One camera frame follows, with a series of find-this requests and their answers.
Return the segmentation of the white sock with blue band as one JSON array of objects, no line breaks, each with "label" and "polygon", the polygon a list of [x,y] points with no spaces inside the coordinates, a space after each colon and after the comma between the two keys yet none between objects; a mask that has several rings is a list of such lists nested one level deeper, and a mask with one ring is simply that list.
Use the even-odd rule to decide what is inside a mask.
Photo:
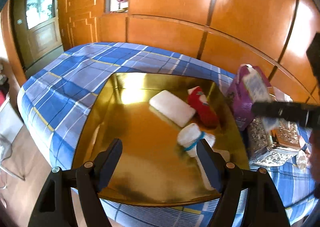
[{"label": "white sock with blue band", "polygon": [[201,177],[204,183],[204,187],[212,191],[214,188],[211,186],[208,177],[204,171],[204,168],[197,156],[197,143],[205,139],[210,147],[213,147],[215,143],[215,136],[204,131],[201,131],[199,126],[195,123],[191,123],[188,126],[184,127],[177,136],[177,142],[180,146],[183,147],[184,151],[191,157],[195,158],[197,165],[200,169]]}]

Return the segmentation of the white rectangular sponge pad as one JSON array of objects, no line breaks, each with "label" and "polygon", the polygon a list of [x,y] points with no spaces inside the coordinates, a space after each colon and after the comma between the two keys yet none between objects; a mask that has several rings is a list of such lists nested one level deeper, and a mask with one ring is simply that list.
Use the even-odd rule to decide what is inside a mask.
[{"label": "white rectangular sponge pad", "polygon": [[152,97],[149,104],[179,127],[185,127],[196,113],[190,105],[167,90]]}]

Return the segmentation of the silver embossed tissue box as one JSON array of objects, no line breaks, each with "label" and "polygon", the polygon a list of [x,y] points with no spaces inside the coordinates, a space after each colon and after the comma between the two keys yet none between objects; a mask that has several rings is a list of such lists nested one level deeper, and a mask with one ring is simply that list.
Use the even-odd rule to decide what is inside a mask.
[{"label": "silver embossed tissue box", "polygon": [[299,169],[307,167],[309,161],[300,147],[296,123],[257,117],[247,130],[250,164],[278,167],[294,158]]}]

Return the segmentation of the purple tissue box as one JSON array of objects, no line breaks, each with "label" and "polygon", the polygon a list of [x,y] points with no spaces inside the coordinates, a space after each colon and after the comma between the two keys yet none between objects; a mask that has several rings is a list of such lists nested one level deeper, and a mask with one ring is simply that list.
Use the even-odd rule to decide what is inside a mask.
[{"label": "purple tissue box", "polygon": [[251,112],[252,104],[256,101],[271,100],[270,87],[268,78],[259,67],[249,64],[240,65],[226,92],[240,131],[243,131],[254,119],[254,114]]}]

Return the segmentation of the gold metal tray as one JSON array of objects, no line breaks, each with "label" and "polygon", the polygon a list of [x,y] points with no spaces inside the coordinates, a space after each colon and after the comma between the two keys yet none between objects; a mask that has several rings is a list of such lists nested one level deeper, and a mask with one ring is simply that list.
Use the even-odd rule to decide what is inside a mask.
[{"label": "gold metal tray", "polygon": [[163,90],[187,100],[187,91],[195,86],[202,88],[219,119],[217,128],[200,129],[215,136],[215,149],[228,151],[231,162],[248,169],[246,148],[219,86],[208,79],[152,73],[114,73],[107,79],[80,134],[72,168],[94,160],[118,138],[123,152],[101,198],[148,207],[218,198],[216,190],[205,188],[196,160],[178,145],[180,127],[149,105]]}]

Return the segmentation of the blue plaid bed cover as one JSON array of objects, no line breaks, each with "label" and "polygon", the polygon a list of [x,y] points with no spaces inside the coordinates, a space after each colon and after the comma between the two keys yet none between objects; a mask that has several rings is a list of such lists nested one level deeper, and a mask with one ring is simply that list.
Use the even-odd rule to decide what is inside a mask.
[{"label": "blue plaid bed cover", "polygon": [[[151,46],[98,42],[76,46],[31,76],[18,93],[18,110],[51,167],[69,170],[80,133],[97,95],[113,72],[153,72],[215,81],[223,93],[235,74],[183,54]],[[290,159],[267,169],[291,224],[319,217],[310,167]],[[218,200],[176,208],[137,207],[102,200],[108,217],[123,226],[207,226]]]}]

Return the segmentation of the wooden headboard panel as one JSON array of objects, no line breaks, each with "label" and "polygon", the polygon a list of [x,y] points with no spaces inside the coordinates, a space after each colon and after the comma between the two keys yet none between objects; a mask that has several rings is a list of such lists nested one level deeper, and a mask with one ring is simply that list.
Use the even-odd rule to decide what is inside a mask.
[{"label": "wooden headboard panel", "polygon": [[231,73],[241,64],[258,66],[270,83],[301,102],[300,81],[264,52],[208,26],[151,15],[104,14],[99,41],[149,45],[187,55]]}]

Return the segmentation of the wooden door with glass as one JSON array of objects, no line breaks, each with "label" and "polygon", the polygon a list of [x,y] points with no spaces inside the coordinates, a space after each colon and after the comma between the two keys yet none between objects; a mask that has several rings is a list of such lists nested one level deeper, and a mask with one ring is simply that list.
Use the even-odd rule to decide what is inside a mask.
[{"label": "wooden door with glass", "polygon": [[24,70],[62,46],[57,0],[10,0],[17,51]]}]

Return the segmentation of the orange wooden wardrobe door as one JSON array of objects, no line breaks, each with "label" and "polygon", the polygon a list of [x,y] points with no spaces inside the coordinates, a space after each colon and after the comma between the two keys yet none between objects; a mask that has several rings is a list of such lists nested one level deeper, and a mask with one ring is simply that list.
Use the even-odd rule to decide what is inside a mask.
[{"label": "orange wooden wardrobe door", "polygon": [[57,0],[63,49],[99,41],[105,0]]}]

